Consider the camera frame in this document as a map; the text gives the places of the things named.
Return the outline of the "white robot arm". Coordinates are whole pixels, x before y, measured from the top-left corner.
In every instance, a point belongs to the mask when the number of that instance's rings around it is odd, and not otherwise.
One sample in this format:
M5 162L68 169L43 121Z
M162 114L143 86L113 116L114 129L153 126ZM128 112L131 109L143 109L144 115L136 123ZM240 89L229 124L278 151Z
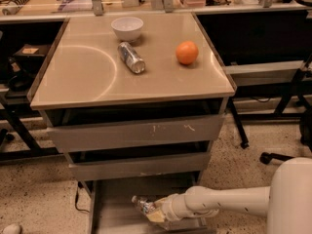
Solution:
M264 187L213 190L192 186L155 202L155 223L214 215L219 210L266 217L266 234L312 234L312 159L292 158Z

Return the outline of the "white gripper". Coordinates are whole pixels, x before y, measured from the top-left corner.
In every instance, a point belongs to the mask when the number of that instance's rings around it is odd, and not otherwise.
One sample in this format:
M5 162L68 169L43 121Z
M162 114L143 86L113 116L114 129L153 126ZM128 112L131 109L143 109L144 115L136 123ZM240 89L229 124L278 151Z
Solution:
M161 207L161 210L155 210L146 215L151 222L179 221L188 217L189 214L183 194L172 194L167 198L158 199L154 202L154 205L156 208Z

